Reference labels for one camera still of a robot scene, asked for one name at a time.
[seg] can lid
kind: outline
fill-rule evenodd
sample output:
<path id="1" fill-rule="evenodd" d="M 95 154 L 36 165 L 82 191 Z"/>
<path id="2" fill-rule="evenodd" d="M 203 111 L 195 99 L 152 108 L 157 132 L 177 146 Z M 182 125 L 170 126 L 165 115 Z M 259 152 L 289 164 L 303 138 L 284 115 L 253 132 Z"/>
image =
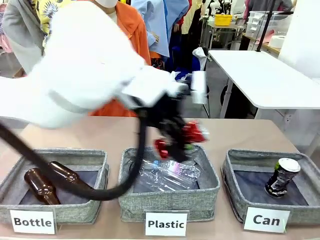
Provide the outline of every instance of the can lid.
<path id="1" fill-rule="evenodd" d="M 299 163 L 291 158 L 280 158 L 279 165 L 283 167 L 285 170 L 293 173 L 297 173 L 301 169 Z"/>

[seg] brown glass bottle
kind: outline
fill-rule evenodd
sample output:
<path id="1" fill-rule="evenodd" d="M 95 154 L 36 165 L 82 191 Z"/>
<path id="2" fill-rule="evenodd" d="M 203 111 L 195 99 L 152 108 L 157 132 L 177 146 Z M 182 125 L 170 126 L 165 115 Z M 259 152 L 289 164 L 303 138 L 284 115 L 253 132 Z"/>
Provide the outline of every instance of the brown glass bottle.
<path id="1" fill-rule="evenodd" d="M 46 205 L 59 205 L 55 186 L 47 179 L 39 168 L 32 168 L 24 174 L 24 180 L 33 195 Z"/>
<path id="2" fill-rule="evenodd" d="M 62 165 L 61 163 L 57 161 L 49 162 L 48 165 L 60 176 L 64 177 L 65 180 L 67 180 L 70 183 L 81 185 L 85 188 L 90 188 L 88 184 L 86 184 L 84 181 L 82 181 L 79 177 L 79 175 L 72 171 L 71 169 L 67 168 L 66 166 Z"/>

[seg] plastic bottle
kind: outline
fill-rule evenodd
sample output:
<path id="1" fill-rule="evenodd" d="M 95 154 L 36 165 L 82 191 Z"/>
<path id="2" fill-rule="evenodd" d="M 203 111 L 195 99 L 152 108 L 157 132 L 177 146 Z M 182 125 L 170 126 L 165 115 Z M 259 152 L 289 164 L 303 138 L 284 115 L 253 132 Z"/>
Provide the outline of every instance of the plastic bottle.
<path id="1" fill-rule="evenodd" d="M 143 193 L 191 190 L 195 189 L 195 184 L 196 180 L 170 171 L 164 173 L 155 169 L 143 170 L 140 171 L 134 191 L 135 193 Z"/>
<path id="2" fill-rule="evenodd" d="M 185 165 L 183 163 L 179 163 L 173 160 L 166 160 L 166 161 L 155 160 L 153 162 L 143 160 L 143 163 L 144 164 L 142 166 L 142 169 L 145 169 L 145 170 L 158 169 L 161 172 L 169 171 L 177 175 L 192 178 L 192 179 L 197 179 L 201 173 L 201 171 L 193 165 Z"/>

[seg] yellow box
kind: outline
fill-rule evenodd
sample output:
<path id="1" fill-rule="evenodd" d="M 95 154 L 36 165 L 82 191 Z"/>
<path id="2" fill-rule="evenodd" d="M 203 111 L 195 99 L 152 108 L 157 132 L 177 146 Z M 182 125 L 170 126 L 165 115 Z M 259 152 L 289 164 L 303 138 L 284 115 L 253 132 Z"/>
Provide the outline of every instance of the yellow box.
<path id="1" fill-rule="evenodd" d="M 232 20 L 232 15 L 216 14 L 214 16 L 214 24 L 216 26 L 229 26 Z"/>

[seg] white table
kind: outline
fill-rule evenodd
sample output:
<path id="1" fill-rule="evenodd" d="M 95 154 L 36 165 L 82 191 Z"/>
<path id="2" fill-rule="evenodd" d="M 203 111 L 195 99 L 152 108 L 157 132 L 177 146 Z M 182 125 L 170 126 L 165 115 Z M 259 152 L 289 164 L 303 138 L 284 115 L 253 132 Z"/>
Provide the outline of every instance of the white table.
<path id="1" fill-rule="evenodd" d="M 320 109 L 320 85 L 265 52 L 210 50 L 209 55 L 229 77 L 220 118 L 233 83 L 258 109 Z"/>

